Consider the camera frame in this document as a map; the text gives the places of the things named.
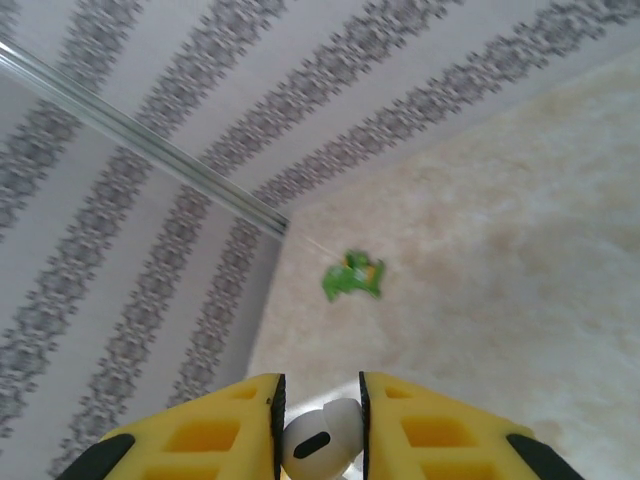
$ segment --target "green toy frog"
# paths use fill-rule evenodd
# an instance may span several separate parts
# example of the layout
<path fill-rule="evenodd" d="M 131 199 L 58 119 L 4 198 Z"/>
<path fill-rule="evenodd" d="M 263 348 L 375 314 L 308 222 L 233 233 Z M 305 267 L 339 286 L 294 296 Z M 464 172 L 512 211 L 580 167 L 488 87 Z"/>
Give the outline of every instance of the green toy frog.
<path fill-rule="evenodd" d="M 360 250 L 349 250 L 341 265 L 329 267 L 322 280 L 322 288 L 330 302 L 340 293 L 364 290 L 374 298 L 380 298 L 380 280 L 385 266 L 382 260 L 373 264 L 368 255 Z"/>

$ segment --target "marble floor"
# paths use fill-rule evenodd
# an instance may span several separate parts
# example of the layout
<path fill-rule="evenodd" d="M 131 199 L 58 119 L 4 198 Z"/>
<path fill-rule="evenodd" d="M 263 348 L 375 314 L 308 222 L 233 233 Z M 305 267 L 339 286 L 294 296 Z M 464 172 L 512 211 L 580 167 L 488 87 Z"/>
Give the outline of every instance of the marble floor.
<path fill-rule="evenodd" d="M 379 301 L 326 268 L 386 261 Z M 381 370 L 640 478 L 640 49 L 296 212 L 249 373 L 288 402 Z"/>

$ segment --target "black rubber pad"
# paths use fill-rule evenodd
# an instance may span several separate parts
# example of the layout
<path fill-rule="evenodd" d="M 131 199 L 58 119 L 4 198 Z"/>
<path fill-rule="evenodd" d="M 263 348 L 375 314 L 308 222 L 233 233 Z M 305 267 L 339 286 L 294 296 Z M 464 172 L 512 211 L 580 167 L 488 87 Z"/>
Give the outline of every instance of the black rubber pad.
<path fill-rule="evenodd" d="M 358 378 L 360 380 L 360 403 L 362 405 L 362 445 L 364 445 L 362 478 L 363 480 L 367 480 L 369 477 L 369 428 L 371 426 L 371 402 L 369 401 L 369 392 L 367 391 L 367 381 L 364 377 L 364 372 L 360 372 Z"/>
<path fill-rule="evenodd" d="M 282 432 L 284 430 L 284 410 L 287 403 L 287 382 L 284 374 L 280 375 L 276 391 L 271 399 L 271 436 L 273 437 L 273 475 L 280 480 L 282 468 Z"/>
<path fill-rule="evenodd" d="M 549 445 L 516 433 L 507 440 L 540 480 L 584 480 Z"/>
<path fill-rule="evenodd" d="M 57 480 L 104 480 L 136 442 L 122 433 L 92 445 Z"/>

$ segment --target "white earbud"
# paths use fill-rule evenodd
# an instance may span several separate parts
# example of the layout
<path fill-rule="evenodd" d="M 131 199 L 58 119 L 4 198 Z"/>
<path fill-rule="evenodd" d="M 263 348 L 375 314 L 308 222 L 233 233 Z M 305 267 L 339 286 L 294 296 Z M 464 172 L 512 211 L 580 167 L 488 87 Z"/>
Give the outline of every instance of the white earbud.
<path fill-rule="evenodd" d="M 362 410 L 353 398 L 300 415 L 284 429 L 284 470 L 291 480 L 337 477 L 362 451 L 363 428 Z"/>

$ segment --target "wallpaper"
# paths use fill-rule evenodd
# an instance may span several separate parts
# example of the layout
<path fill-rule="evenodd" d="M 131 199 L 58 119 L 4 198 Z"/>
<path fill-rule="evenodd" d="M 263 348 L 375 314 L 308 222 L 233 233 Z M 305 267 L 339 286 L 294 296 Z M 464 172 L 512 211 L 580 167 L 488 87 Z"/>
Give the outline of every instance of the wallpaper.
<path fill-rule="evenodd" d="M 284 213 L 630 50 L 639 27 L 638 0 L 0 0 L 2 38 Z M 6 79 L 2 98 L 0 459 L 35 478 L 241 375 L 225 372 L 277 245 Z"/>
<path fill-rule="evenodd" d="M 48 478 L 243 378 L 280 244 L 2 72 L 0 95 L 0 477 Z"/>

